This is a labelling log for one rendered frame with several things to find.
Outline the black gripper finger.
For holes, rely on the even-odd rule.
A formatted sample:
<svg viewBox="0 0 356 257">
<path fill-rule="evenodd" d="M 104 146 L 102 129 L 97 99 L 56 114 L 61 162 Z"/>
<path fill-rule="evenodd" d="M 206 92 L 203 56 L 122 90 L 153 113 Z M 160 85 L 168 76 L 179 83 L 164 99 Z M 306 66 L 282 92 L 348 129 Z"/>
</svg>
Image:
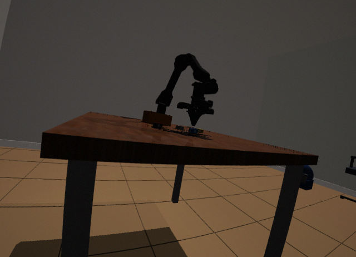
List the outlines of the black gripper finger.
<svg viewBox="0 0 356 257">
<path fill-rule="evenodd" d="M 196 115 L 195 115 L 195 122 L 194 122 L 194 126 L 196 125 L 198 119 L 200 118 L 201 115 L 204 115 L 204 113 L 201 113 L 201 112 L 197 112 Z"/>
<path fill-rule="evenodd" d="M 195 115 L 196 115 L 197 112 L 196 111 L 186 111 L 186 112 L 188 112 L 191 124 L 193 126 L 194 122 L 195 122 Z"/>
</svg>

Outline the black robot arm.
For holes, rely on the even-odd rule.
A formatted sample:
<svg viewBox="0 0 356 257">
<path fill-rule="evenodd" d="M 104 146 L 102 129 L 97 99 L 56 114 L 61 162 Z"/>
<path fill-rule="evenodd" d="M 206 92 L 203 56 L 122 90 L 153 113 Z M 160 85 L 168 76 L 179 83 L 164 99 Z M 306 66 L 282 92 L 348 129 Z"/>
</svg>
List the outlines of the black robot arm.
<svg viewBox="0 0 356 257">
<path fill-rule="evenodd" d="M 194 79 L 200 82 L 194 82 L 192 86 L 194 86 L 193 93 L 199 94 L 216 94 L 218 92 L 218 85 L 216 83 L 216 79 L 210 79 L 210 74 L 205 71 L 200 64 L 198 63 L 195 56 L 191 55 L 190 53 L 186 55 L 179 55 L 176 56 L 174 62 L 174 71 L 170 77 L 170 80 L 166 86 L 166 88 L 160 93 L 158 98 L 156 99 L 157 106 L 157 113 L 165 114 L 166 106 L 169 107 L 171 100 L 173 98 L 172 91 L 181 75 L 181 72 L 184 71 L 187 66 L 191 66 L 193 69 Z M 201 83 L 202 82 L 202 83 Z M 212 100 L 205 100 L 205 97 L 200 98 L 197 95 L 194 105 L 198 105 L 200 108 L 209 109 L 213 106 Z"/>
</svg>

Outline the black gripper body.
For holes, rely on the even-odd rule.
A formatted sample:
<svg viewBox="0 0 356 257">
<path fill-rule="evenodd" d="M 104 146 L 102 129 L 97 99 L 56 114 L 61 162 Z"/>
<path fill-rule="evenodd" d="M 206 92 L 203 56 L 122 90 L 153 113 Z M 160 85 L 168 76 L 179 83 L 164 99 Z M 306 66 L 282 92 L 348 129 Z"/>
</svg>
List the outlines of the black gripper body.
<svg viewBox="0 0 356 257">
<path fill-rule="evenodd" d="M 180 108 L 180 109 L 188 109 L 188 111 L 196 111 L 196 112 L 201 112 L 201 113 L 205 113 L 205 114 L 212 114 L 214 115 L 214 109 L 212 108 L 209 108 L 208 110 L 205 109 L 205 108 L 200 108 L 198 105 L 194 105 L 194 101 L 197 97 L 197 95 L 200 96 L 200 98 L 203 98 L 204 95 L 202 94 L 199 94 L 199 93 L 193 93 L 191 98 L 192 98 L 192 101 L 191 101 L 191 104 L 189 103 L 185 103 L 185 102 L 179 102 L 177 104 L 177 108 Z"/>
</svg>

